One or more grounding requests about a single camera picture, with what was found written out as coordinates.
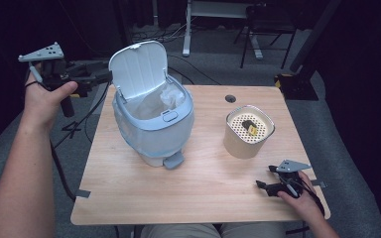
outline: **person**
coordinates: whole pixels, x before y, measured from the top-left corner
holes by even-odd
[[[26,85],[35,82],[30,73]],[[54,237],[53,158],[50,144],[60,102],[77,88],[49,92],[26,87],[24,112],[0,178],[0,237]]]
[[[0,178],[0,237],[55,236],[50,132],[60,102],[77,89],[77,84],[71,81],[49,92],[35,82],[30,73],[26,82],[25,109]],[[309,178],[302,172],[300,176],[315,192]],[[285,192],[278,195],[308,222],[316,237],[338,237],[307,192],[298,199]],[[280,222],[254,222],[226,223],[219,233],[210,224],[148,225],[142,237],[185,237],[187,233],[190,236],[186,237],[223,238],[284,234]]]
[[[316,193],[309,177],[301,171],[299,171],[299,176],[311,191]],[[296,210],[299,216],[308,223],[316,237],[339,237],[324,219],[320,209],[308,192],[303,192],[299,198],[292,198],[286,192],[279,191],[278,196]],[[218,231],[211,224],[147,225],[142,231],[141,238],[281,238],[285,236],[282,222],[240,222],[224,223]]]

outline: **pedal bin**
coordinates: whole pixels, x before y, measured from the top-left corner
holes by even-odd
[[[122,137],[150,166],[174,169],[193,126],[190,93],[168,75],[158,42],[127,47],[110,59],[116,93],[113,110]]]

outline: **chair leg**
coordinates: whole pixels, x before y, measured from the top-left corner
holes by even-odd
[[[274,41],[272,41],[272,43],[270,43],[270,46],[274,45],[275,42],[277,42],[277,40],[281,37],[282,34],[278,35]]]
[[[246,57],[246,51],[247,51],[247,42],[249,42],[249,37],[250,37],[250,29],[248,28],[246,32],[246,38],[244,40],[244,49],[243,49],[242,61],[240,63],[240,68],[243,68],[244,58]]]
[[[289,46],[287,47],[287,50],[286,50],[286,55],[284,56],[283,63],[281,64],[281,69],[283,69],[284,64],[286,64],[287,56],[289,55],[290,47],[292,46],[293,39],[295,38],[295,34],[296,34],[296,31],[292,33],[292,37],[290,38]]]
[[[244,28],[245,28],[245,26],[243,26],[243,27],[240,29],[239,34],[237,34],[236,39],[234,39],[234,43],[233,43],[233,44],[236,44],[236,42],[237,42],[237,40],[239,39],[240,35],[242,34]]]

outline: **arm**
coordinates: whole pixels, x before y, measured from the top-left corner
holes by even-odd
[[[30,73],[26,82],[35,79]],[[60,102],[77,88],[26,88],[25,109],[0,178],[0,237],[54,237],[53,160],[50,145]]]
[[[316,193],[308,176],[303,172],[299,172],[299,176],[311,188],[311,190]],[[279,191],[278,196],[289,203],[302,217],[302,219],[308,222],[316,237],[339,237],[329,223],[327,223],[324,219],[314,199],[307,192],[304,191],[297,199],[292,198],[283,191]]]

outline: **open lid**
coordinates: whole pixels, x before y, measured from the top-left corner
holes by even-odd
[[[116,90],[126,100],[148,93],[166,81],[166,49],[154,41],[129,46],[113,55],[109,69]]]

